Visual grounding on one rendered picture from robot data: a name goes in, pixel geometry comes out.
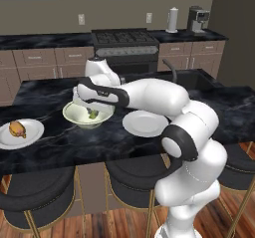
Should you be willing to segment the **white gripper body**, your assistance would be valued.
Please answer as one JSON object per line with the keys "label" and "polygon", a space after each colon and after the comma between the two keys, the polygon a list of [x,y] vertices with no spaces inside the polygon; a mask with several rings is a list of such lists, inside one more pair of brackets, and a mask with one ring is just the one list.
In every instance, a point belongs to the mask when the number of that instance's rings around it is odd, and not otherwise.
{"label": "white gripper body", "polygon": [[83,101],[79,95],[76,87],[73,87],[73,103],[82,106],[84,108],[89,108],[93,111],[99,111],[106,114],[112,114],[115,111],[115,108],[113,106],[101,104],[101,103],[91,103],[88,104],[85,101]]}

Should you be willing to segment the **pale green bowl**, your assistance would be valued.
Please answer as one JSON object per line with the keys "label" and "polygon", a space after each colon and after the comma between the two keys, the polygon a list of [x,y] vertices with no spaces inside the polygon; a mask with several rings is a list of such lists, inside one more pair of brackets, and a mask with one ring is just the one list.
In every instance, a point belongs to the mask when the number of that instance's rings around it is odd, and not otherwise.
{"label": "pale green bowl", "polygon": [[99,127],[104,121],[108,120],[114,114],[99,112],[95,119],[89,119],[90,114],[88,113],[87,108],[78,106],[73,102],[67,103],[64,106],[62,113],[66,120],[83,129],[93,129]]}

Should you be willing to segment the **white plate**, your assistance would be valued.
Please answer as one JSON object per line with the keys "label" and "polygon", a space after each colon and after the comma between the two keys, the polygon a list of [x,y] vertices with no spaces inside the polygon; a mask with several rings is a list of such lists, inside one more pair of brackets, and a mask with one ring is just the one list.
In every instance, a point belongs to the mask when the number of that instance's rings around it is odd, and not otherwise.
{"label": "white plate", "polygon": [[26,137],[13,136],[9,131],[10,122],[0,127],[0,148],[1,149],[18,149],[23,148],[36,142],[44,133],[44,126],[40,121],[35,119],[18,119],[26,129]]}
{"label": "white plate", "polygon": [[123,119],[125,130],[140,137],[159,136],[168,125],[166,117],[145,111],[130,112]]}

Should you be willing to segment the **brown base cupboards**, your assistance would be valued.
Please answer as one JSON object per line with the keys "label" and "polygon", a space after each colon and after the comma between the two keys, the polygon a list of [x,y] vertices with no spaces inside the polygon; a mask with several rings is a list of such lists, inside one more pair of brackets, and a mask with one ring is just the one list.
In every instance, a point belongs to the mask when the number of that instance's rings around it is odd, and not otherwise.
{"label": "brown base cupboards", "polygon": [[85,74],[93,47],[0,51],[0,106],[11,106],[23,81]]}
{"label": "brown base cupboards", "polygon": [[157,70],[167,71],[167,60],[176,70],[202,69],[214,79],[220,67],[224,41],[162,43],[159,45]]}

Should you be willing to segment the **black gas range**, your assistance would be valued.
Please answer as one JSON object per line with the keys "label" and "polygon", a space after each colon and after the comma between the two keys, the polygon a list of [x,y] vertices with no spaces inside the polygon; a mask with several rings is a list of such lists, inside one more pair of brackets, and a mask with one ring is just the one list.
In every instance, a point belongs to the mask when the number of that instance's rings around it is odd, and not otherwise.
{"label": "black gas range", "polygon": [[159,42],[145,29],[93,30],[95,55],[117,74],[157,71]]}

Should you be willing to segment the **black bar stool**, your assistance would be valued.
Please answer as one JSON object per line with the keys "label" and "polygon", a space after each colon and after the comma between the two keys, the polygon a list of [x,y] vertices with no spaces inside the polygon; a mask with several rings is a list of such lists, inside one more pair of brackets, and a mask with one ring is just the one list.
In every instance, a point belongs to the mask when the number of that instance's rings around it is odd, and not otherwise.
{"label": "black bar stool", "polygon": [[151,217],[159,207],[154,187],[158,180],[173,174],[182,166],[180,159],[160,154],[112,160],[104,163],[105,192],[111,190],[114,199],[122,206],[147,213],[146,235],[150,237]]}
{"label": "black bar stool", "polygon": [[232,217],[224,201],[219,199],[221,206],[231,220],[231,226],[226,238],[234,238],[237,223],[255,189],[255,159],[252,159],[248,154],[252,144],[253,142],[249,143],[247,150],[242,149],[238,143],[225,146],[228,159],[222,173],[218,177],[218,181],[222,189],[244,194],[235,217]]}
{"label": "black bar stool", "polygon": [[81,185],[76,166],[13,174],[7,192],[0,192],[0,209],[12,228],[41,238],[40,231],[71,210],[76,185]]}

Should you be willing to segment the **black sink tap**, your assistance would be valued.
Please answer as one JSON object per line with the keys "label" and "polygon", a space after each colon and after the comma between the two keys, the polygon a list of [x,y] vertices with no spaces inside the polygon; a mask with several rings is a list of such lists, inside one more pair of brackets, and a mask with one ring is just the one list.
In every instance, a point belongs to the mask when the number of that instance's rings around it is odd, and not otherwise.
{"label": "black sink tap", "polygon": [[172,82],[176,84],[177,83],[176,69],[174,68],[174,66],[167,59],[163,59],[162,61],[171,70],[171,72],[172,72]]}

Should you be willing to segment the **white kettle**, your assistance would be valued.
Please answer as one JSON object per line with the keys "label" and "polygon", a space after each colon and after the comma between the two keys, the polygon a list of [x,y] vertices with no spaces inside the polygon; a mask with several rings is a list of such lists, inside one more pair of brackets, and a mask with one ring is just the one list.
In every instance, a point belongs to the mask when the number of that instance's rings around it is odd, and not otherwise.
{"label": "white kettle", "polygon": [[167,33],[176,33],[176,24],[177,24],[177,17],[178,17],[178,9],[176,7],[171,8],[168,11],[168,17],[167,17]]}

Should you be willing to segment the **steel coffee machine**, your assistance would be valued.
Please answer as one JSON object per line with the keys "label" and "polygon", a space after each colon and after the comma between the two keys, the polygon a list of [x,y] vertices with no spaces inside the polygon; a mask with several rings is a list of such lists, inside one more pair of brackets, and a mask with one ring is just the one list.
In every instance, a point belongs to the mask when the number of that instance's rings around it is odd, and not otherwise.
{"label": "steel coffee machine", "polygon": [[204,34],[203,24],[209,20],[210,12],[200,6],[191,6],[188,13],[187,30],[193,34]]}

